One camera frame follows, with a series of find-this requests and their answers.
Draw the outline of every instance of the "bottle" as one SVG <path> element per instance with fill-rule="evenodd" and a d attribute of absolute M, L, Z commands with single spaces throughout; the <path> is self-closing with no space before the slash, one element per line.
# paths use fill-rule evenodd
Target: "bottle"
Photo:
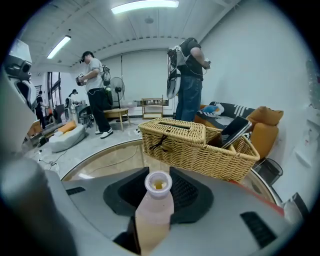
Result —
<path fill-rule="evenodd" d="M 135 211 L 136 231 L 141 255 L 146 256 L 167 236 L 174 200 L 170 189 L 172 179 L 164 171 L 149 173 L 144 186 L 147 190 Z"/>

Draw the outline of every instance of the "electric fan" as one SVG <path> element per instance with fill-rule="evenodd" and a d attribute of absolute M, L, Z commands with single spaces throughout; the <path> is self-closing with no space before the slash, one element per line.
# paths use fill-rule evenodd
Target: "electric fan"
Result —
<path fill-rule="evenodd" d="M 111 87 L 111 94 L 112 94 L 112 100 L 113 102 L 118 102 L 119 109 L 121 109 L 120 106 L 120 100 L 125 94 L 125 84 L 124 81 L 120 77 L 114 77 L 110 81 L 110 87 Z"/>

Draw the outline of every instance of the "white bean bag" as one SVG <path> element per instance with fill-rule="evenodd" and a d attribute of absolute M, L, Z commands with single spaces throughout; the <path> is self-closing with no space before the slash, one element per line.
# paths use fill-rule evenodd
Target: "white bean bag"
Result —
<path fill-rule="evenodd" d="M 49 146 L 52 152 L 60 152 L 67 150 L 80 141 L 82 141 L 86 136 L 85 127 L 79 124 L 76 128 L 66 133 L 56 132 L 53 136 L 49 138 Z"/>

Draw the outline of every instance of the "white t-shirt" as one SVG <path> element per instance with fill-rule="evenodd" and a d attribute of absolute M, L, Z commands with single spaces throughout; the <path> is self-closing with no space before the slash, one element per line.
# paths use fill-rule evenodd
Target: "white t-shirt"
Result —
<path fill-rule="evenodd" d="M 100 60 L 97 58 L 93 58 L 90 63 L 86 67 L 86 74 L 91 72 L 92 70 L 99 69 L 99 74 L 95 77 L 92 77 L 86 81 L 85 89 L 88 92 L 91 89 L 97 89 L 102 88 L 102 74 L 103 74 L 103 68 Z"/>
<path fill-rule="evenodd" d="M 77 101 L 78 101 L 77 96 L 76 96 L 76 95 L 74 95 L 73 93 L 71 94 L 70 98 L 71 98 L 71 102 L 72 102 L 72 103 L 74 103 L 74 102 L 77 102 Z"/>

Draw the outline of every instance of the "wicker lid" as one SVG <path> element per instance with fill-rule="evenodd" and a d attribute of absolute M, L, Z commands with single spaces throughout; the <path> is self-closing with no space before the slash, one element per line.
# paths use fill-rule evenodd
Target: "wicker lid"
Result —
<path fill-rule="evenodd" d="M 168 118 L 156 118 L 139 125 L 140 130 L 145 133 L 166 135 L 177 141 L 192 144 L 204 144 L 206 142 L 206 128 L 202 123 L 186 122 Z"/>

